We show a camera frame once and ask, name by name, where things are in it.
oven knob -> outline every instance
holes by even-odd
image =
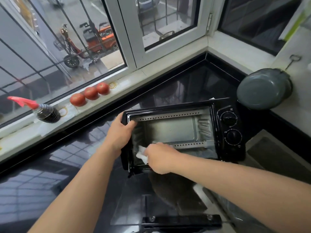
[[[230,145],[238,145],[242,141],[242,135],[238,130],[230,129],[227,131],[225,139]]]
[[[227,112],[224,112],[224,113],[221,115],[220,120],[221,120],[225,125],[233,126],[233,125],[236,124],[238,118],[236,117],[235,113],[230,112],[230,111],[227,111]]]

black toaster oven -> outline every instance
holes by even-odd
[[[237,162],[245,158],[241,119],[231,98],[125,111],[122,124],[137,121],[121,160],[129,176],[150,167],[136,157],[138,147],[163,142],[182,153]]]

tomato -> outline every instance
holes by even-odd
[[[70,98],[70,103],[74,106],[83,106],[86,104],[85,96],[81,93],[73,94]]]
[[[94,101],[98,98],[98,93],[95,87],[88,87],[84,90],[84,95],[87,99]]]
[[[96,86],[96,90],[101,95],[108,95],[109,94],[109,85],[107,83],[98,83]]]

person's right arm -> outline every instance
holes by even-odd
[[[173,172],[218,193],[267,227],[311,232],[311,185],[261,169],[198,158],[157,143],[147,147],[149,166]]]

bottle with red plastic bag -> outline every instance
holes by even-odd
[[[51,105],[38,104],[36,101],[32,101],[22,97],[9,96],[9,100],[15,101],[20,106],[27,105],[37,118],[45,123],[56,123],[60,120],[60,113]]]

